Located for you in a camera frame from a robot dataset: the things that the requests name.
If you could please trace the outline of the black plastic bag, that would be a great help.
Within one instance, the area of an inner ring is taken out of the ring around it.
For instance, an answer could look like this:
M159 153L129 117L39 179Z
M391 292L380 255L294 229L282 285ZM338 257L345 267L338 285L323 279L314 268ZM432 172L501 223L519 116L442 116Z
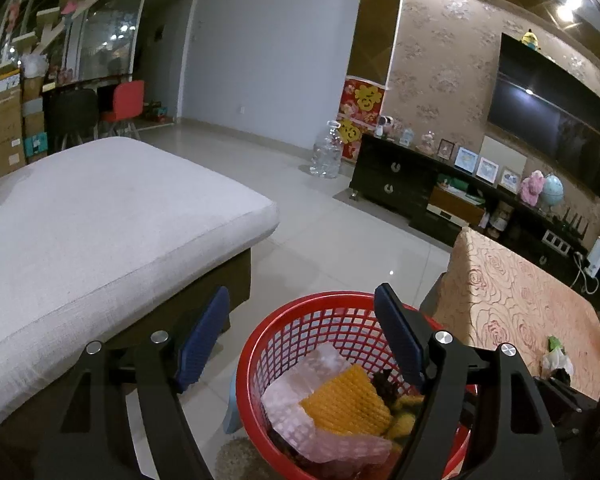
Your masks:
M563 367L555 368L554 370L552 370L550 372L550 378L557 380L558 382L561 382L562 384L564 384L566 386L571 385L571 376L568 373L568 370L566 370Z

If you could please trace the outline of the white foam net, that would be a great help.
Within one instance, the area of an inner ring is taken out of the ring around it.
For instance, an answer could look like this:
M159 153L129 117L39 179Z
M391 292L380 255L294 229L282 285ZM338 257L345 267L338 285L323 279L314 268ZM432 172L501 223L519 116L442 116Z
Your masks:
M569 377L572 377L574 374L574 367L570 357L565 354L562 348L555 348L543 356L541 360L542 377L550 377L551 374L558 372L558 370L562 370Z

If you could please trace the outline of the green wrapper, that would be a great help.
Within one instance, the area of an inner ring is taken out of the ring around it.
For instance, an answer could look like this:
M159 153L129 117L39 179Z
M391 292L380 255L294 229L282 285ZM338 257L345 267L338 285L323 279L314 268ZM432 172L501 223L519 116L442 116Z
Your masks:
M562 342L555 336L549 336L547 338L547 344L548 344L548 351L552 352L556 349L562 349L564 348L564 345L562 344Z

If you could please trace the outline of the orange black small wrapper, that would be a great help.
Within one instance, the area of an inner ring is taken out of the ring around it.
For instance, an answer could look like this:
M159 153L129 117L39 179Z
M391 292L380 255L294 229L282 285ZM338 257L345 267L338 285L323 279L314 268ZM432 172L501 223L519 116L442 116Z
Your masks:
M424 396L404 394L391 408L392 422L385 437L397 445L404 446L414 430L420 409L424 405Z

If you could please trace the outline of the yellow foam fruit net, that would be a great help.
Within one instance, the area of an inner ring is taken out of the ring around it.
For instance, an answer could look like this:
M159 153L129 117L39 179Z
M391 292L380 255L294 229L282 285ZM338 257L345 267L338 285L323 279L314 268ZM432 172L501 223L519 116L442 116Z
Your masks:
M338 436L381 437L392 422L362 366L354 364L300 401L318 429Z

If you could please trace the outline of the red plastic mesh basket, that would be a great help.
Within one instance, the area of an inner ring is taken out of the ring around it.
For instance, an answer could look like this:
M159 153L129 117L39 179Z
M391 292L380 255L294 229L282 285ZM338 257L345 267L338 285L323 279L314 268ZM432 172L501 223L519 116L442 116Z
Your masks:
M385 479L424 398L404 379L366 292L269 314L242 348L225 416L283 479Z

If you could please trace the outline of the blue plastic stool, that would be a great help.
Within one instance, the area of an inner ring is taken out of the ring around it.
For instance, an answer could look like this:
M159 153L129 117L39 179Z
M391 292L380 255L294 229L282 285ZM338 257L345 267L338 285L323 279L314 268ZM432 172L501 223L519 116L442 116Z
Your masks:
M237 403L236 374L233 374L230 380L227 408L223 419L223 431L224 434L234 434L240 428L242 428L242 419L240 418Z

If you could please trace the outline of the black tv cabinet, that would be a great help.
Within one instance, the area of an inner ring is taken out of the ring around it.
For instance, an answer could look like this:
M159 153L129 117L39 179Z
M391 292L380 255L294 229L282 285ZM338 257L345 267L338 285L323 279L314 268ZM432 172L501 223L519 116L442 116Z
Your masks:
M350 189L354 197L400 214L411 229L448 246L470 226L574 286L600 311L600 270L596 278L580 273L600 236L600 204L532 208L448 160L371 134L362 136Z

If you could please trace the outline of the white router box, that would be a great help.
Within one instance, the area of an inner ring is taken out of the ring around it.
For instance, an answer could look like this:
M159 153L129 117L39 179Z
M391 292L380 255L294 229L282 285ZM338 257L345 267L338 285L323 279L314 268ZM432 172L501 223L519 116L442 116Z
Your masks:
M596 238L596 241L592 249L586 256L586 267L584 272L590 278L595 278L598 271L600 270L600 236Z

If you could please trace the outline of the clear water jug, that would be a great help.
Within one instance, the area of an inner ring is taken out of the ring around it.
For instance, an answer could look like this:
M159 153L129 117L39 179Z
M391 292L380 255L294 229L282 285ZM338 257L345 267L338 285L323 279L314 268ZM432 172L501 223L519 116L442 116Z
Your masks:
M335 179L338 176L343 150L340 127L339 122L330 120L316 137L310 163L310 174L325 179Z

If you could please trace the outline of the pink plush toy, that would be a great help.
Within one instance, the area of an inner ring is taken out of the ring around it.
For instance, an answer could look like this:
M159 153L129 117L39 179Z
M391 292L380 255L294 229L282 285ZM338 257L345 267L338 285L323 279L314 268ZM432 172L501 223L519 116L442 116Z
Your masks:
M540 170L534 170L528 177L524 178L519 188L520 200L529 207L535 207L538 204L540 195L545 184L544 174Z

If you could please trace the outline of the light blue globe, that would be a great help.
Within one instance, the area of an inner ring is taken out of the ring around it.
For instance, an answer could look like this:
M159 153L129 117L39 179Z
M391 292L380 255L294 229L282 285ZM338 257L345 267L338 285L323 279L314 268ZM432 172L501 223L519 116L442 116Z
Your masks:
M554 174L549 174L544 181L542 192L540 194L540 204L545 208L552 208L559 205L565 196L564 185Z

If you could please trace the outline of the red festive poster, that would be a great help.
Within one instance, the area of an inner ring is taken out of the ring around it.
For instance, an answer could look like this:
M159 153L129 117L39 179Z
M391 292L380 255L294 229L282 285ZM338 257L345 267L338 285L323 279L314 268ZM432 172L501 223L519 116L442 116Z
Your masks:
M380 117L386 87L375 81L347 76L344 80L336 121L343 144L342 158L358 159L362 137L373 134Z

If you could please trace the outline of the red chair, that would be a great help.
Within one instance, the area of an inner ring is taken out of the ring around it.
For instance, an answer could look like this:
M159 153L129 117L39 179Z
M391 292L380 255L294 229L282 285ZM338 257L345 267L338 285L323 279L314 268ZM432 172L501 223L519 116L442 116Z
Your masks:
M107 136L130 136L140 140L134 119L143 114L145 81L132 80L118 84L112 95L112 110L102 116Z

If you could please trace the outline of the wall mounted television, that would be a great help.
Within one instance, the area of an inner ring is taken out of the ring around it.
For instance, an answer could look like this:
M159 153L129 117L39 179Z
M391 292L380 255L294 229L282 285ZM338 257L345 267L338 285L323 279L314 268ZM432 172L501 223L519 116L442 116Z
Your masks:
M600 198L600 97L503 34L488 122L516 136Z

